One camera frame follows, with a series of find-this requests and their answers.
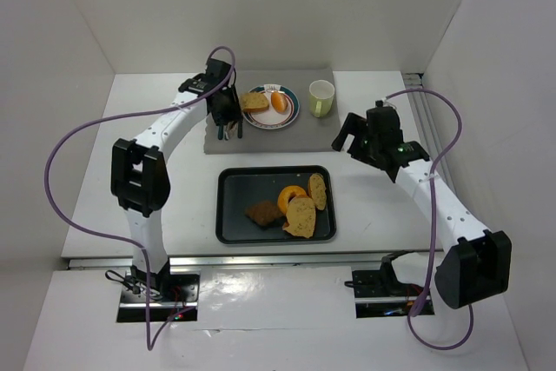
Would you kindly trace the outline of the metal tongs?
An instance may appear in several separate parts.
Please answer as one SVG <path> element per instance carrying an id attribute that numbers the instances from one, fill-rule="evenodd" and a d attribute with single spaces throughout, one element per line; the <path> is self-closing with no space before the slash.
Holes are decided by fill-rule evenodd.
<path id="1" fill-rule="evenodd" d="M 236 136 L 238 129 L 239 129 L 238 121 L 231 121 L 227 123 L 224 127 L 224 133 L 223 133 L 224 139 L 228 141 L 234 136 Z"/>

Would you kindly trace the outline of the round orange bun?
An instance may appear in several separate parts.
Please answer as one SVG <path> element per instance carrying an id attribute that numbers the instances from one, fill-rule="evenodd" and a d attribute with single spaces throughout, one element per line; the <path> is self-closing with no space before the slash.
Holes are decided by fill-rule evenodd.
<path id="1" fill-rule="evenodd" d="M 281 91 L 273 91 L 271 93 L 271 104 L 275 111 L 284 114 L 288 110 L 288 99 Z"/>

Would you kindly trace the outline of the brown chocolate croissant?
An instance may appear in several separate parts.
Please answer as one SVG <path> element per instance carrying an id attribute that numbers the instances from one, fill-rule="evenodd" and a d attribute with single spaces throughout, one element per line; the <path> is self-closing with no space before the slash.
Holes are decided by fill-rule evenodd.
<path id="1" fill-rule="evenodd" d="M 269 200 L 247 207 L 245 215 L 261 228 L 269 227 L 283 217 L 278 206 Z"/>

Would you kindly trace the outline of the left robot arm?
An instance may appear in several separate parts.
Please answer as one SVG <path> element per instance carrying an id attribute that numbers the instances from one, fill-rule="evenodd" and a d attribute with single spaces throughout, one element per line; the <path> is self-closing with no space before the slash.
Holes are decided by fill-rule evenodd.
<path id="1" fill-rule="evenodd" d="M 167 160 L 182 139 L 214 108 L 219 95 L 239 104 L 229 79 L 231 64 L 210 58 L 205 71 L 178 87 L 169 112 L 141 134 L 119 139 L 112 147 L 110 191 L 124 210 L 134 249 L 131 276 L 162 292 L 169 286 L 169 256 L 162 239 L 162 208 L 169 199 Z"/>

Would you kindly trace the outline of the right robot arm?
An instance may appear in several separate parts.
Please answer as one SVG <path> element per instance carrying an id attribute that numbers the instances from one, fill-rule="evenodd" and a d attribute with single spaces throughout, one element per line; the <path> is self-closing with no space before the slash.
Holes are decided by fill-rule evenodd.
<path id="1" fill-rule="evenodd" d="M 512 243 L 502 231 L 489 228 L 461 203 L 433 167 L 428 153 L 415 141 L 407 142 L 397 111 L 377 103 L 365 116 L 349 113 L 332 148 L 387 173 L 403 189 L 436 230 L 434 243 L 443 254 L 419 255 L 401 251 L 383 258 L 393 282 L 424 286 L 434 282 L 442 301 L 458 309 L 508 288 Z"/>

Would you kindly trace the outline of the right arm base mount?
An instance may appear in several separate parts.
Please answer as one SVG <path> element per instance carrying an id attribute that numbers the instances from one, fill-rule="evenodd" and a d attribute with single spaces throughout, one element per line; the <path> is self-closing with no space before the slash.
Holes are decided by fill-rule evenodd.
<path id="1" fill-rule="evenodd" d="M 401 283 L 394 274 L 393 262 L 402 255 L 414 252 L 385 255 L 378 268 L 354 270 L 352 278 L 344 282 L 345 287 L 353 290 L 357 319 L 407 316 L 423 288 Z"/>

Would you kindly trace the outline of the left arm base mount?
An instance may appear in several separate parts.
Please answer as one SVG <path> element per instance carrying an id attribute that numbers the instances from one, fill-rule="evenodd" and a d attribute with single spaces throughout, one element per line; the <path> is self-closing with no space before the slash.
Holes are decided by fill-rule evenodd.
<path id="1" fill-rule="evenodd" d="M 200 274 L 198 272 L 170 276 L 169 286 L 147 293 L 144 284 L 136 281 L 129 271 L 120 274 L 113 269 L 104 276 L 121 285 L 116 321 L 118 323 L 144 323 L 146 301 L 149 300 L 152 322 L 197 321 Z"/>

